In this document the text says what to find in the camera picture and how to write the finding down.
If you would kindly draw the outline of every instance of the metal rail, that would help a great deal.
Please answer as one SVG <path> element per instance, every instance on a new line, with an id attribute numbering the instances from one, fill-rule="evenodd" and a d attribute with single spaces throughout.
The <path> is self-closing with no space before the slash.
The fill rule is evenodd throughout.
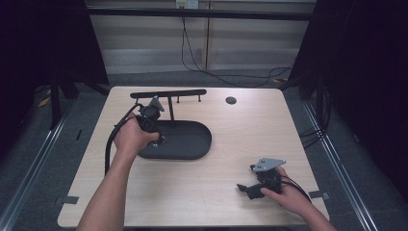
<path id="1" fill-rule="evenodd" d="M 361 198 L 360 194 L 357 192 L 353 182 L 351 181 L 350 176 L 344 168 L 342 160 L 337 154 L 336 149 L 333 146 L 333 143 L 327 135 L 323 135 L 320 132 L 319 124 L 316 120 L 316 112 L 310 103 L 304 104 L 307 115 L 309 116 L 312 124 L 315 127 L 318 135 L 320 136 L 321 144 L 323 145 L 324 150 L 326 151 L 327 157 L 330 160 L 339 180 L 344 188 L 345 194 L 348 197 L 348 200 L 351 203 L 351 206 L 354 209 L 354 212 L 357 215 L 357 218 L 360 220 L 364 230 L 367 231 L 377 231 L 377 227 L 374 223 L 374 220 L 371 217 L 370 211 Z"/>
<path id="2" fill-rule="evenodd" d="M 44 166 L 45 161 L 47 160 L 48 155 L 51 152 L 52 147 L 54 146 L 55 141 L 57 140 L 64 127 L 66 117 L 74 104 L 73 102 L 73 100 L 69 101 L 69 104 L 67 105 L 66 111 L 60 119 L 60 122 L 53 130 L 48 133 L 47 138 L 45 139 L 41 149 L 37 154 L 37 157 L 34 159 L 23 181 L 21 182 L 13 198 L 7 205 L 4 213 L 0 217 L 1 231 L 12 230 L 17 217 L 24 206 L 24 203 L 26 202 L 31 190 L 33 189 L 34 184 L 36 183 L 41 173 L 42 167 Z"/>

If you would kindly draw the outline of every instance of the black tape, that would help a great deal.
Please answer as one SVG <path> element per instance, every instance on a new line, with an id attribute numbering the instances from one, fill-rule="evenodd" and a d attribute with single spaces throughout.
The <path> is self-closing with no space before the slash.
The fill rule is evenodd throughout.
<path id="1" fill-rule="evenodd" d="M 76 204 L 78 202 L 78 196 L 59 196 L 55 199 L 55 205 L 64 205 L 64 204 Z"/>
<path id="2" fill-rule="evenodd" d="M 309 196 L 312 199 L 321 197 L 323 200 L 326 200 L 330 198 L 329 193 L 320 191 L 309 192 Z"/>

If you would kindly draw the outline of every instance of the black bar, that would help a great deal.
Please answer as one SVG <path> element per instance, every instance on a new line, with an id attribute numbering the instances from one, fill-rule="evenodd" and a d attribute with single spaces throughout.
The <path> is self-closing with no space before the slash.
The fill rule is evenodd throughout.
<path id="1" fill-rule="evenodd" d="M 144 9 L 121 7 L 78 8 L 38 8 L 45 13 L 88 13 L 93 15 L 125 15 L 125 16 L 167 16 L 167 17 L 207 17 L 207 18 L 241 18 L 265 20 L 311 21 L 317 18 L 328 18 L 333 15 L 318 15 L 312 13 L 268 13 L 268 12 L 239 12 L 218 10 L 191 9 Z"/>
<path id="2" fill-rule="evenodd" d="M 173 96 L 192 96 L 206 94 L 207 90 L 170 90 L 170 91 L 151 91 L 151 92 L 134 92 L 130 94 L 130 97 L 140 98 L 152 98 L 154 96 L 160 97 L 173 97 Z"/>
<path id="3" fill-rule="evenodd" d="M 173 102 L 171 101 L 170 96 L 167 98 L 167 100 L 168 100 L 168 108 L 170 110 L 170 119 L 171 121 L 174 121 Z"/>

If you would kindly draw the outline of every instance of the light wood tabletop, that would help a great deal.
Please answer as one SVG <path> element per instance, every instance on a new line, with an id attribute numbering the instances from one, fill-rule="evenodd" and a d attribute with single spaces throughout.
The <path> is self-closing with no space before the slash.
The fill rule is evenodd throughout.
<path id="1" fill-rule="evenodd" d="M 58 224 L 76 227 L 104 177 L 104 155 L 114 125 L 135 104 L 132 92 L 194 90 L 198 88 L 115 87 L 93 131 L 72 183 Z M 126 227 L 274 226 L 303 224 L 303 220 L 264 197 L 250 200 L 237 184 L 259 183 L 249 168 L 261 158 L 286 160 L 283 168 L 305 192 L 318 185 L 280 90 L 206 88 L 207 94 L 173 100 L 176 120 L 205 124 L 213 140 L 210 151 L 193 161 L 148 160 L 137 157 L 126 198 Z M 237 103 L 225 99 L 233 96 Z M 147 105 L 150 99 L 140 99 Z M 160 119 L 170 119 L 168 103 Z M 328 218 L 322 198 L 313 204 Z"/>

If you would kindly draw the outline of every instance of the black cable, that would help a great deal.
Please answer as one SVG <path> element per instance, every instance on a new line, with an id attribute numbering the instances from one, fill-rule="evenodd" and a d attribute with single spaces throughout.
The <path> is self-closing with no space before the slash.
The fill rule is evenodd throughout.
<path id="1" fill-rule="evenodd" d="M 299 136 L 301 138 L 305 137 L 310 137 L 310 136 L 315 136 L 314 138 L 311 138 L 307 141 L 303 141 L 303 148 L 306 149 L 310 146 L 312 146 L 314 143 L 320 140 L 321 137 L 323 137 L 328 129 L 329 122 L 330 122 L 330 117 L 331 117 L 331 98 L 330 95 L 328 94 L 327 90 L 324 90 L 323 93 L 323 100 L 324 100 L 324 115 L 323 115 L 323 120 L 322 124 L 314 126 L 301 134 Z"/>
<path id="2" fill-rule="evenodd" d="M 278 181 L 278 180 L 273 180 L 273 179 L 267 179 L 266 181 L 279 183 L 279 184 L 285 184 L 285 185 L 289 185 L 291 187 L 294 187 L 295 189 L 297 189 L 300 193 L 302 193 L 303 196 L 305 196 L 312 203 L 312 200 L 310 199 L 309 195 L 293 179 L 289 178 L 288 176 L 281 175 L 281 174 L 279 174 L 279 176 L 281 178 L 282 177 L 287 178 L 291 182 L 282 181 L 282 180 Z"/>
<path id="3" fill-rule="evenodd" d="M 119 132 L 120 128 L 130 118 L 134 118 L 134 116 L 128 118 L 129 114 L 132 113 L 133 110 L 135 110 L 139 106 L 142 106 L 142 104 L 136 103 L 134 106 L 132 106 L 132 108 L 126 113 L 126 115 L 120 120 L 120 122 L 117 125 L 115 125 L 114 130 L 112 131 L 112 133 L 108 137 L 108 141 L 106 143 L 106 148 L 105 148 L 105 175 L 108 173 L 108 170 L 109 170 L 109 168 L 111 166 L 111 147 L 112 147 L 112 143 L 114 142 L 114 139 L 115 139 L 117 133 Z"/>
<path id="4" fill-rule="evenodd" d="M 181 53 L 182 53 L 182 54 L 181 54 L 181 56 L 182 56 L 182 63 L 183 63 L 183 66 L 184 66 L 186 69 L 190 70 L 190 71 L 201 72 L 201 73 L 204 73 L 204 74 L 206 74 L 206 75 L 209 75 L 209 76 L 212 76 L 212 77 L 216 77 L 216 78 L 218 78 L 218 80 L 220 80 L 220 81 L 222 81 L 222 82 L 224 82 L 224 83 L 226 83 L 226 84 L 228 84 L 228 85 L 237 87 L 237 88 L 258 88 L 258 87 L 261 87 L 261 86 L 267 84 L 268 81 L 270 80 L 270 78 L 277 77 L 277 76 L 279 76 L 279 75 L 285 73 L 287 70 L 292 69 L 293 64 L 291 64 L 291 65 L 289 65 L 289 66 L 286 66 L 286 67 L 276 67 L 276 68 L 273 68 L 273 69 L 270 70 L 268 76 L 253 76 L 253 75 L 238 75 L 238 74 L 223 75 L 223 74 L 214 74 L 214 73 L 211 73 L 211 72 L 209 72 L 209 71 L 202 70 L 202 69 L 197 65 L 197 63 L 196 63 L 196 61 L 195 61 L 195 59 L 194 59 L 194 56 L 193 56 L 193 54 L 192 54 L 190 39 L 189 39 L 189 35 L 187 34 L 187 29 L 186 29 L 186 20 L 185 20 L 184 17 L 182 17 L 182 21 L 183 21 L 183 42 L 182 42 L 182 52 L 181 52 Z M 192 62 L 194 63 L 196 69 L 192 69 L 192 68 L 188 67 L 188 66 L 186 65 L 186 63 L 184 62 L 185 38 L 186 38 L 187 44 L 188 44 L 188 46 L 189 46 L 189 50 L 190 50 L 190 55 L 191 55 Z M 279 73 L 277 73 L 277 74 L 274 74 L 274 75 L 271 75 L 272 71 L 274 71 L 274 70 L 276 70 L 276 69 L 282 69 L 282 68 L 283 68 L 283 70 L 282 70 L 281 72 L 279 72 Z M 254 85 L 254 86 L 240 86 L 240 85 L 236 85 L 236 84 L 234 84 L 234 83 L 228 82 L 228 81 L 222 79 L 221 77 L 256 78 L 256 79 L 265 79 L 265 81 L 262 82 L 261 84 L 257 84 L 257 85 Z"/>

